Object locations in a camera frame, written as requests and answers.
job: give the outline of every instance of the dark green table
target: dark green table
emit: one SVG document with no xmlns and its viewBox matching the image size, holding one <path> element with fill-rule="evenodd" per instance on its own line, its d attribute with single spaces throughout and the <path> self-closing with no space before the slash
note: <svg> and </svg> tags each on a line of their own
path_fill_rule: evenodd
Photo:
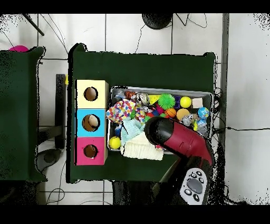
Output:
<svg viewBox="0 0 270 224">
<path fill-rule="evenodd" d="M 43 52 L 0 51 L 0 180 L 46 180 L 35 168 L 37 63 Z"/>
<path fill-rule="evenodd" d="M 67 131 L 67 182 L 76 180 L 159 181 L 176 161 L 164 155 L 162 161 L 137 160 L 109 152 L 103 166 L 74 165 L 75 79 L 105 80 L 112 86 L 132 86 L 191 91 L 214 91 L 215 55 L 150 55 L 86 52 L 76 44 L 69 52 Z"/>
</svg>

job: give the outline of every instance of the blue box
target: blue box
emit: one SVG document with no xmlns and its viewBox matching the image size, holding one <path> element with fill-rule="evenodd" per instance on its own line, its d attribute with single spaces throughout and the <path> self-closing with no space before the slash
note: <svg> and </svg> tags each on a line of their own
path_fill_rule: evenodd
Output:
<svg viewBox="0 0 270 224">
<path fill-rule="evenodd" d="M 99 118 L 100 125 L 98 129 L 93 132 L 88 132 L 82 126 L 83 118 L 86 115 L 96 115 Z M 77 137 L 105 137 L 106 123 L 105 123 L 105 109 L 78 109 L 77 110 Z"/>
</svg>

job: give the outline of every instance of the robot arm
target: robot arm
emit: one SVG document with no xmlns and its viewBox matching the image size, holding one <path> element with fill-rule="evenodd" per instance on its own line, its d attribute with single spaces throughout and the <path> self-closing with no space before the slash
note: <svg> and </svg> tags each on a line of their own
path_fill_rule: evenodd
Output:
<svg viewBox="0 0 270 224">
<path fill-rule="evenodd" d="M 210 144 L 195 131 L 178 122 L 153 117 L 144 128 L 149 142 L 180 157 L 163 198 L 173 204 L 204 204 L 207 200 L 211 167 L 214 162 Z"/>
</svg>

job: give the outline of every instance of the white cloth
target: white cloth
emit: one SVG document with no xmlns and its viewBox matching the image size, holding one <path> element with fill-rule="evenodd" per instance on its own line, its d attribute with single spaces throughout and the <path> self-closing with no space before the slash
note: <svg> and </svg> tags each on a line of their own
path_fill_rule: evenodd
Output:
<svg viewBox="0 0 270 224">
<path fill-rule="evenodd" d="M 152 145 L 144 132 L 128 140 L 124 146 L 120 147 L 121 154 L 129 158 L 146 158 L 148 160 L 162 160 L 163 150 Z"/>
</svg>

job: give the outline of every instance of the gray controller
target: gray controller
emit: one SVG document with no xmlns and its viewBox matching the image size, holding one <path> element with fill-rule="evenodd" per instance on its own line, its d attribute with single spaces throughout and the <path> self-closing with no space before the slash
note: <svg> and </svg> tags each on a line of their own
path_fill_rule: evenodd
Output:
<svg viewBox="0 0 270 224">
<path fill-rule="evenodd" d="M 190 205 L 201 205 L 205 196 L 206 184 L 204 171 L 199 168 L 189 169 L 180 188 L 180 196 Z"/>
</svg>

